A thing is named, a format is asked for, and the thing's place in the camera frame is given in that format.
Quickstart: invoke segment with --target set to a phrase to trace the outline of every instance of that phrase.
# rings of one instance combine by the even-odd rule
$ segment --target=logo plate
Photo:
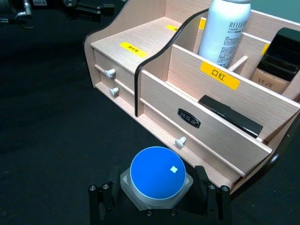
[[[195,116],[191,115],[187,111],[184,111],[183,109],[178,109],[177,115],[179,115],[180,118],[182,118],[185,122],[192,125],[195,128],[199,128],[201,122],[196,119]]]

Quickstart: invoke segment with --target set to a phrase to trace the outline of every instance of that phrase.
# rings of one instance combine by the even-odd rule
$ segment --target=black object
[[[179,117],[182,118],[189,125],[192,125],[195,128],[200,127],[201,122],[195,116],[188,113],[187,111],[183,109],[178,109],[177,115],[179,115]]]
[[[199,103],[212,110],[214,113],[221,116],[228,122],[231,122],[233,125],[237,126],[239,129],[245,131],[247,134],[251,135],[254,138],[257,138],[263,129],[262,125],[254,122],[253,120],[247,118],[246,116],[243,116],[237,111],[234,111],[229,106],[224,105],[207,95],[204,95],[199,100]]]
[[[107,183],[100,187],[91,185],[88,189],[90,201],[90,225],[230,225],[232,224],[230,207],[230,189],[218,188],[211,184],[202,166],[194,169],[194,184],[197,197],[205,208],[204,213],[190,213],[178,209],[148,209],[126,211],[118,208],[120,189],[120,169],[113,167]]]
[[[291,81],[300,69],[300,32],[289,28],[278,31],[257,68]]]
[[[46,0],[45,5],[35,5],[29,0],[33,10],[53,9],[59,10],[67,15],[69,19],[83,19],[90,21],[101,21],[101,16],[113,16],[114,4],[99,4],[95,0]],[[15,10],[23,10],[22,0],[12,0],[12,7]]]

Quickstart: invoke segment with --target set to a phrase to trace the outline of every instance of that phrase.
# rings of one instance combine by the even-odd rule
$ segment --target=cosmetic organizer
[[[129,0],[84,42],[93,86],[212,183],[248,187],[291,148],[300,74],[280,95],[250,80],[276,33],[300,24],[252,10],[228,69],[197,55],[212,0]],[[198,103],[204,95],[263,126],[253,138]]]

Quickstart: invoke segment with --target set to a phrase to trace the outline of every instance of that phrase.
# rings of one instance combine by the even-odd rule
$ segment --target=wood grain
[[[229,71],[235,72],[236,74],[240,74],[247,63],[248,56],[244,55],[240,58],[236,63],[234,63],[231,67],[228,68]]]
[[[128,101],[123,99],[121,96],[118,96],[116,98],[112,97],[109,94],[109,88],[105,84],[103,84],[103,82],[97,83],[95,87],[98,90],[100,90],[104,95],[106,95],[111,101],[113,101],[118,107],[125,111],[129,116],[131,116],[134,120],[140,123],[146,130],[153,134],[162,143],[164,143],[170,149],[175,151],[185,161],[189,162],[193,167],[195,167],[196,165],[202,165],[205,168],[205,171],[213,184],[215,184],[218,187],[222,185],[227,185],[229,187],[233,186],[233,183],[229,179],[223,176],[213,166],[209,165],[200,157],[198,157],[189,148],[183,147],[180,150],[175,148],[174,141],[177,137],[173,137],[172,135],[170,135],[164,130],[163,127],[160,126],[160,124],[157,124],[156,122],[151,120],[146,114],[142,114],[139,117],[135,117],[134,107],[131,106],[128,103]]]
[[[142,71],[141,98],[245,174],[271,153],[269,147],[145,70]],[[201,122],[200,128],[181,119],[177,115],[179,108],[195,116]]]
[[[181,33],[178,34],[174,43],[176,43],[186,49],[192,50],[194,47],[194,42],[196,39],[200,18],[203,17],[204,14],[206,14],[206,13],[198,15],[194,19],[192,19],[184,27],[184,29],[181,31]],[[170,63],[171,48],[172,48],[172,46],[169,46],[169,48],[166,49],[160,56],[156,57],[154,60],[147,63],[143,67],[143,69],[150,71],[153,75],[157,76],[162,81],[166,81],[167,76],[168,76],[169,63]],[[141,89],[138,88],[137,89],[138,99],[140,98],[140,95],[141,95],[140,91],[141,91]],[[138,114],[139,115],[142,114],[142,112],[141,112],[142,110],[143,110],[143,105],[139,101],[138,102]]]
[[[103,54],[95,50],[95,61],[96,69],[101,68],[102,70],[115,69],[116,75],[112,79],[116,78],[124,83],[130,90],[134,90],[134,79],[133,74],[126,70],[124,67],[117,64],[115,61],[107,58]]]
[[[133,74],[141,62],[161,50],[175,34],[173,30],[166,28],[167,25],[180,27],[181,24],[167,17],[162,17],[93,42],[91,45]],[[131,53],[120,46],[123,42],[134,45],[148,55],[141,58]]]
[[[209,8],[212,2],[213,0],[167,0],[165,16],[183,23],[191,15]],[[299,23],[251,10],[244,32],[271,41],[283,27],[300,31]]]
[[[87,36],[84,41],[84,52],[93,85],[100,82],[100,77],[95,69],[95,55],[90,46],[92,42],[163,16],[165,16],[165,0],[130,0],[127,1],[120,14],[108,27]]]
[[[237,90],[201,72],[203,61],[240,80]],[[177,45],[172,48],[168,81],[195,99],[208,95],[261,124],[263,129],[259,137],[264,141],[269,141],[300,108],[298,103]]]
[[[101,72],[99,72],[99,75],[101,76],[101,82],[100,82],[101,85],[105,85],[107,88],[106,89],[107,93],[104,93],[105,95],[109,95],[111,99],[122,98],[125,101],[127,101],[127,103],[130,104],[132,107],[135,106],[134,95],[128,92],[128,88],[122,82],[118,81],[117,79],[115,80],[109,79],[104,75],[104,73]],[[110,95],[109,89],[116,88],[116,87],[120,89],[119,95],[117,97],[113,97]]]
[[[297,102],[300,100],[300,71],[296,74],[282,95]]]
[[[199,29],[197,33],[197,38],[195,42],[195,46],[193,49],[193,53],[198,54],[201,38],[202,38],[203,30]],[[247,56],[247,63],[245,63],[244,68],[240,71],[241,76],[250,79],[252,74],[254,73],[257,65],[262,59],[263,55],[262,50],[266,44],[269,44],[270,41],[264,40],[259,37],[255,37],[248,33],[243,33],[238,48],[232,58],[232,61],[229,67],[232,67],[238,60],[242,57]]]

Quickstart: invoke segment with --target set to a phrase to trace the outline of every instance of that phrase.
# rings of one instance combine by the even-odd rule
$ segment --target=drawer knob
[[[175,145],[178,147],[178,148],[182,148],[184,146],[184,144],[186,143],[187,141],[187,138],[186,137],[181,137],[180,139],[176,139],[175,140]]]
[[[109,93],[116,97],[119,94],[120,88],[113,88],[113,89],[109,89]]]
[[[111,79],[116,74],[116,70],[115,69],[105,70],[104,74],[107,78]]]

